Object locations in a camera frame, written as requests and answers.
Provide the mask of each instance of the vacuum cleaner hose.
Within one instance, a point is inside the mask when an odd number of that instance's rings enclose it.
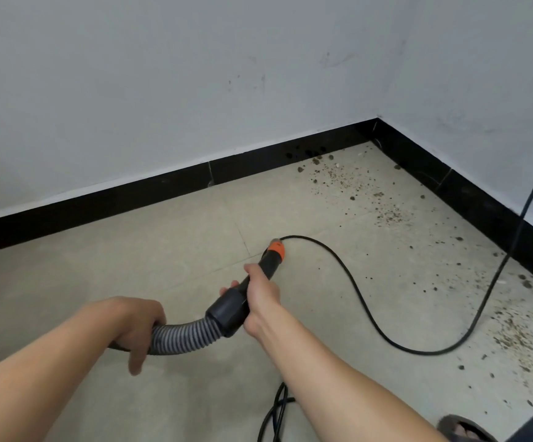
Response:
[[[270,279],[285,257],[285,248],[276,238],[270,242],[258,265]],[[205,312],[205,317],[187,324],[157,325],[152,328],[149,355],[178,355],[209,346],[222,336],[229,338],[244,324],[250,313],[247,276],[239,285],[220,296]],[[113,342],[110,349],[128,352]]]

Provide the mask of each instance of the floor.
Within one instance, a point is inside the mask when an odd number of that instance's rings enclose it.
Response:
[[[199,318],[273,237],[338,252],[374,316],[417,349],[469,325],[502,252],[370,143],[116,215],[0,251],[0,360],[88,300],[160,300],[169,322]],[[351,365],[436,423],[461,414],[504,440],[533,415],[533,277],[511,261],[476,333],[424,358],[388,346],[322,249],[288,241],[283,303]],[[280,381],[244,332],[150,359],[137,378],[107,351],[52,430],[53,441],[253,440]],[[285,440],[316,440],[300,408]]]

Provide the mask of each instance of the vacuum hose handle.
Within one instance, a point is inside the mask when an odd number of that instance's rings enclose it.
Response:
[[[275,238],[270,242],[258,265],[266,277],[270,279],[284,258],[285,247],[278,238]],[[250,276],[246,276],[246,279],[227,290],[205,312],[205,316],[217,323],[222,335],[226,338],[235,334],[250,314],[248,307],[249,284]]]

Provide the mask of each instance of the slipper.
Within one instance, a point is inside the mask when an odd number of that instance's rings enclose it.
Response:
[[[436,429],[445,436],[450,442],[477,442],[477,439],[470,439],[465,436],[458,436],[454,433],[457,425],[461,425],[466,431],[473,431],[479,437],[479,440],[486,442],[498,442],[490,433],[485,431],[482,427],[476,423],[466,419],[465,417],[455,416],[449,414],[448,416],[440,419]]]

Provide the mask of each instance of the black power cord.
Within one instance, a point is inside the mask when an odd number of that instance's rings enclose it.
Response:
[[[498,281],[498,278],[500,277],[502,270],[504,270],[504,266],[506,265],[508,260],[512,257],[512,254],[514,250],[516,249],[516,246],[518,245],[518,241],[521,236],[522,227],[524,226],[524,218],[525,218],[525,215],[527,214],[529,206],[532,203],[532,200],[533,200],[533,187],[532,187],[531,193],[528,196],[527,201],[525,202],[524,207],[522,208],[522,212],[518,217],[518,225],[516,226],[516,231],[514,232],[514,237],[512,239],[510,249],[506,253],[506,256],[504,256],[504,259],[500,263],[498,270],[496,270],[496,273],[493,275],[492,281],[490,282],[490,285],[486,291],[486,294],[484,296],[484,299],[482,300],[482,303],[479,305],[479,309],[477,309],[477,312],[475,314],[473,321],[471,322],[471,325],[469,326],[469,329],[464,333],[464,335],[457,342],[455,342],[454,344],[452,344],[451,346],[445,349],[440,349],[438,351],[419,351],[417,349],[410,349],[405,346],[402,346],[399,343],[396,343],[391,338],[389,338],[385,333],[383,333],[383,331],[379,327],[379,324],[377,324],[377,321],[375,321],[375,319],[373,318],[373,315],[371,314],[371,311],[369,310],[368,305],[366,305],[366,301],[363,298],[363,295],[361,294],[359,286],[354,281],[354,278],[352,277],[351,272],[348,270],[346,265],[344,265],[344,262],[342,261],[342,259],[340,259],[340,257],[326,244],[312,237],[307,237],[307,236],[291,235],[291,236],[281,237],[280,239],[287,240],[288,238],[302,238],[303,240],[309,240],[310,242],[314,242],[316,245],[320,245],[327,252],[333,255],[334,259],[336,259],[336,261],[340,264],[340,266],[343,268],[344,272],[350,279],[350,282],[352,283],[352,287],[354,288],[354,291],[357,293],[357,296],[359,297],[359,300],[361,301],[361,304],[363,308],[365,309],[365,313],[367,317],[369,318],[369,320],[371,321],[371,324],[373,324],[373,327],[375,328],[377,333],[381,335],[381,337],[385,341],[387,341],[390,345],[394,346],[396,349],[399,349],[403,352],[407,352],[408,354],[422,355],[422,356],[444,355],[444,354],[448,354],[449,352],[454,351],[455,349],[460,347],[463,343],[465,343],[469,339],[469,336],[471,336],[471,334],[475,330],[475,327],[477,326],[477,321],[479,321],[480,316],[484,312],[484,308],[486,304],[488,303],[488,299],[492,294],[492,290],[494,286],[496,285],[496,282]],[[280,430],[281,430],[282,423],[283,423],[283,417],[285,416],[285,409],[286,409],[287,403],[292,403],[292,402],[295,402],[295,398],[289,397],[289,388],[287,387],[285,382],[281,383],[279,386],[279,389],[276,392],[275,402],[262,422],[261,429],[258,433],[258,442],[262,442],[264,438],[264,433],[266,430],[266,426],[268,425],[269,419],[272,420],[272,427],[275,433],[275,437],[273,438],[273,441],[280,442],[279,435],[280,435]]]

